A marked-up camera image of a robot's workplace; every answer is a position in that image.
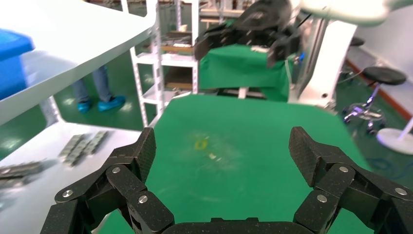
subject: green table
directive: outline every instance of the green table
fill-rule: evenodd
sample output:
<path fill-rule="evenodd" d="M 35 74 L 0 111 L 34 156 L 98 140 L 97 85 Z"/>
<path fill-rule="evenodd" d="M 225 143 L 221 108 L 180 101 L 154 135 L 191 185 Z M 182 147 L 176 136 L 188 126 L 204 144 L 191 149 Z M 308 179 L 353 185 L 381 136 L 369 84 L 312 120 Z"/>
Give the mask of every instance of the green table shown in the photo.
<path fill-rule="evenodd" d="M 367 168 L 340 119 L 321 109 L 196 95 L 173 100 L 155 126 L 157 153 L 147 187 L 173 212 L 176 223 L 211 217 L 292 221 L 312 190 L 289 155 L 294 126 L 340 147 Z M 114 212 L 101 233 L 132 231 Z M 372 231 L 342 210 L 329 233 Z"/>
<path fill-rule="evenodd" d="M 199 63 L 199 88 L 256 87 L 269 100 L 287 102 L 289 81 L 285 62 L 277 62 L 272 68 L 266 64 L 266 54 L 253 52 L 250 46 L 212 49 Z"/>

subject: white shelf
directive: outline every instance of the white shelf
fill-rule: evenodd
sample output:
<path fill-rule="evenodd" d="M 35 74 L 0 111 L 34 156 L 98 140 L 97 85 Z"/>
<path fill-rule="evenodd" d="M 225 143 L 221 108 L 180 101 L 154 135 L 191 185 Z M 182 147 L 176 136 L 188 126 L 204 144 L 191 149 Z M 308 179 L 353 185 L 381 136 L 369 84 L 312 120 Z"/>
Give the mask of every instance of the white shelf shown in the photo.
<path fill-rule="evenodd" d="M 101 130 L 109 131 L 107 137 L 94 155 L 81 159 L 77 166 L 68 168 L 57 158 L 73 135 L 88 134 L 92 138 Z M 50 206 L 55 204 L 54 198 L 58 191 L 99 169 L 113 149 L 132 144 L 139 136 L 138 131 L 64 122 L 43 130 L 0 161 L 0 166 L 6 166 L 45 160 L 45 170 L 31 183 L 21 188 L 1 191 L 0 202 L 5 203 L 0 211 L 1 233 L 40 233 Z M 24 221 L 19 225 L 17 220 Z"/>
<path fill-rule="evenodd" d="M 155 3 L 143 18 L 80 0 L 2 1 L 0 28 L 36 48 L 22 56 L 29 87 L 0 100 L 0 125 L 148 38 Z"/>
<path fill-rule="evenodd" d="M 140 64 L 154 64 L 156 58 L 150 53 L 141 53 L 136 56 L 136 63 Z M 177 55 L 177 54 L 163 54 L 162 55 L 162 65 L 163 66 L 173 66 L 173 67 L 193 67 L 195 66 L 196 59 L 191 55 Z"/>
<path fill-rule="evenodd" d="M 165 96 L 165 106 L 169 104 L 169 102 L 172 100 L 172 98 L 175 96 L 174 91 L 164 91 L 164 96 Z M 150 87 L 144 94 L 142 98 L 144 103 L 149 103 L 156 105 L 158 104 L 158 101 L 156 100 L 156 92 L 155 92 L 155 86 L 153 85 Z"/>

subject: white shelving unit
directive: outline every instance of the white shelving unit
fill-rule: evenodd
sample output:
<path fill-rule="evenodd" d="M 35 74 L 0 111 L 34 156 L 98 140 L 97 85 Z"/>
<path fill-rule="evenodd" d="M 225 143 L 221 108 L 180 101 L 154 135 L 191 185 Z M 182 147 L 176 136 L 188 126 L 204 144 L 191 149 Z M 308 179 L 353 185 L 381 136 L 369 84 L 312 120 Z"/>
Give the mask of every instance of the white shelving unit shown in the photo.
<path fill-rule="evenodd" d="M 129 12 L 126 0 L 121 1 L 124 12 Z M 181 27 L 181 0 L 175 0 L 176 5 L 176 25 L 177 30 Z M 161 30 L 159 26 L 159 9 L 156 8 L 157 17 L 154 26 L 151 29 L 151 53 L 141 53 L 136 55 L 134 48 L 130 50 L 133 65 L 133 74 L 135 76 L 136 89 L 139 96 L 139 106 L 141 109 L 143 125 L 154 126 L 162 115 L 165 106 L 175 96 L 174 91 L 164 90 L 164 75 L 162 66 L 191 67 L 192 68 L 192 93 L 198 93 L 198 61 L 192 55 L 163 54 L 161 51 Z M 191 1 L 192 12 L 192 46 L 199 33 L 199 0 Z M 139 77 L 138 64 L 151 64 L 154 77 L 154 85 L 145 93 L 142 91 L 142 85 Z M 157 114 L 154 120 L 149 123 L 146 114 L 145 103 L 156 105 Z"/>
<path fill-rule="evenodd" d="M 139 131 L 65 122 L 52 95 L 147 39 L 156 8 L 156 0 L 147 0 L 148 13 L 139 17 L 79 0 L 2 2 L 0 28 L 30 36 L 35 50 L 22 58 L 29 87 L 0 100 L 0 125 L 37 104 L 47 119 L 46 129 L 0 161 L 2 167 L 45 160 L 34 181 L 1 191 L 2 234 L 40 233 L 60 189 L 97 170 L 113 149 L 136 142 Z M 73 135 L 92 138 L 101 130 L 109 134 L 94 155 L 74 168 L 62 165 L 57 155 Z"/>

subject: blue bin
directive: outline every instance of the blue bin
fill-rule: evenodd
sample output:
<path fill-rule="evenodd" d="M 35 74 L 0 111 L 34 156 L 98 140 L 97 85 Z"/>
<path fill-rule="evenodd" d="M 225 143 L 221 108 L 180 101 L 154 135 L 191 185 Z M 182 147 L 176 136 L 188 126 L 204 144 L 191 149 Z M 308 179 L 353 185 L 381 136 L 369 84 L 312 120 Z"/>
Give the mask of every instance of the blue bin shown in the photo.
<path fill-rule="evenodd" d="M 20 55 L 32 50 L 30 38 L 0 29 L 0 100 L 26 88 Z"/>

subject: metal screw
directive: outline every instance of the metal screw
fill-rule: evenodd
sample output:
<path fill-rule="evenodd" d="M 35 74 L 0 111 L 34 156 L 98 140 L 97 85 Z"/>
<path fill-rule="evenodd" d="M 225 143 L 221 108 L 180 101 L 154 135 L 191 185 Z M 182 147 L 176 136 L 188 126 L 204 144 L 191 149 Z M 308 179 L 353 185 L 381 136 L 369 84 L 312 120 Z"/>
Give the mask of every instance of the metal screw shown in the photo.
<path fill-rule="evenodd" d="M 115 167 L 115 168 L 113 168 L 112 172 L 113 172 L 113 173 L 118 173 L 118 172 L 120 172 L 120 168 Z"/>
<path fill-rule="evenodd" d="M 347 169 L 347 167 L 340 167 L 340 171 L 342 171 L 342 172 L 348 172 L 348 169 Z"/>
<path fill-rule="evenodd" d="M 73 191 L 72 190 L 67 190 L 67 191 L 65 191 L 64 193 L 63 193 L 63 197 L 69 197 L 70 195 L 72 195 L 73 194 Z"/>
<path fill-rule="evenodd" d="M 147 196 L 145 196 L 145 195 L 143 195 L 143 196 L 141 196 L 140 198 L 139 198 L 139 203 L 145 203 L 146 201 L 148 200 L 148 197 Z"/>
<path fill-rule="evenodd" d="M 400 194 L 400 195 L 407 195 L 406 190 L 401 189 L 401 188 L 395 188 L 395 191 Z"/>
<path fill-rule="evenodd" d="M 318 195 L 317 196 L 317 200 L 321 201 L 321 202 L 327 202 L 327 198 L 324 195 Z"/>

